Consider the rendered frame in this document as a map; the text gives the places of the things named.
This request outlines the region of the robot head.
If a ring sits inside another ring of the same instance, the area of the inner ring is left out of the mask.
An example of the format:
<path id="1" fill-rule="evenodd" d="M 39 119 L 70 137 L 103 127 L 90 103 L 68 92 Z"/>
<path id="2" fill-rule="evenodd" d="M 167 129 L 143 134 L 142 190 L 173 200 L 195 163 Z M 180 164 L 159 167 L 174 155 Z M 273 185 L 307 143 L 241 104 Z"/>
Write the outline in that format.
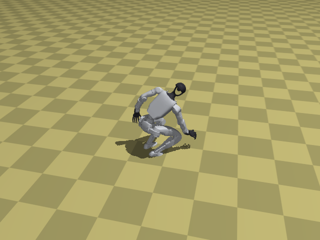
<path id="1" fill-rule="evenodd" d="M 175 94 L 176 88 L 177 88 L 178 91 L 181 91 L 181 94 L 179 94 L 179 95 Z M 183 83 L 179 82 L 179 83 L 176 84 L 176 87 L 174 88 L 174 91 L 171 92 L 171 93 L 167 93 L 167 95 L 174 101 L 174 98 L 176 96 L 180 96 L 185 92 L 186 92 L 186 86 Z"/>

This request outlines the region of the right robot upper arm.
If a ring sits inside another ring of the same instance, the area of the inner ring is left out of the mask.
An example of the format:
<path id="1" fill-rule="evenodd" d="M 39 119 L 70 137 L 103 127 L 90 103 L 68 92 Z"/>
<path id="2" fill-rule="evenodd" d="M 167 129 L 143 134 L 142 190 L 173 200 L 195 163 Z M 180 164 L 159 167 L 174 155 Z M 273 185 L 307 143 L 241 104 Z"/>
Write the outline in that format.
<path id="1" fill-rule="evenodd" d="M 172 108 L 172 112 L 175 114 L 176 119 L 177 119 L 177 124 L 180 126 L 184 125 L 183 124 L 183 116 L 182 116 L 181 111 L 182 111 L 182 109 L 177 104 L 175 104 Z"/>

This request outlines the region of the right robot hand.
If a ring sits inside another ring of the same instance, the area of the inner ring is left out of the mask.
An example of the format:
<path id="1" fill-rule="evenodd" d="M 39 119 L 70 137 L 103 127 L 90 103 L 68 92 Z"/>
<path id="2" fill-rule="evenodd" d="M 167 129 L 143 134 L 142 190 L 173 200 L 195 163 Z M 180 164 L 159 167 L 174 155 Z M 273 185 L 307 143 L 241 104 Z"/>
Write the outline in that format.
<path id="1" fill-rule="evenodd" d="M 194 132 L 194 129 L 188 130 L 188 133 L 185 133 L 185 135 L 190 135 L 191 137 L 194 137 L 194 139 L 196 139 L 196 137 L 197 137 L 197 134 L 196 134 L 196 132 Z"/>

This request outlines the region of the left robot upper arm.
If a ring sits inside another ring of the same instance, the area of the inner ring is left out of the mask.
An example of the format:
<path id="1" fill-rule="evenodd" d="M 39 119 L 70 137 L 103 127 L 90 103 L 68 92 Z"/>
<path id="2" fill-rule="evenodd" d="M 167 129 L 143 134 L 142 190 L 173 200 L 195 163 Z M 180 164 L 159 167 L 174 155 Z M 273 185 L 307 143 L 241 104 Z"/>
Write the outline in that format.
<path id="1" fill-rule="evenodd" d="M 161 87 L 156 87 L 152 90 L 149 90 L 148 92 L 146 93 L 143 93 L 141 96 L 140 96 L 140 99 L 142 102 L 146 102 L 147 101 L 147 97 L 152 97 L 152 96 L 155 96 L 156 94 L 159 94 L 160 92 L 164 91 Z"/>

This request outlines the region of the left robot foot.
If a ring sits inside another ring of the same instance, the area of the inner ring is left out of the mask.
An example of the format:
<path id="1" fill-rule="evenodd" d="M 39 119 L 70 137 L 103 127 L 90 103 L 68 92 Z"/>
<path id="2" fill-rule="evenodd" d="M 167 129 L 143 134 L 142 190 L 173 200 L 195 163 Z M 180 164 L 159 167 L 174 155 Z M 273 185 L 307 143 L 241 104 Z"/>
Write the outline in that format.
<path id="1" fill-rule="evenodd" d="M 149 149 L 149 148 L 154 147 L 158 144 L 157 142 L 151 142 L 150 144 L 148 144 L 148 143 L 149 142 L 144 144 L 144 147 L 143 147 L 144 149 Z"/>

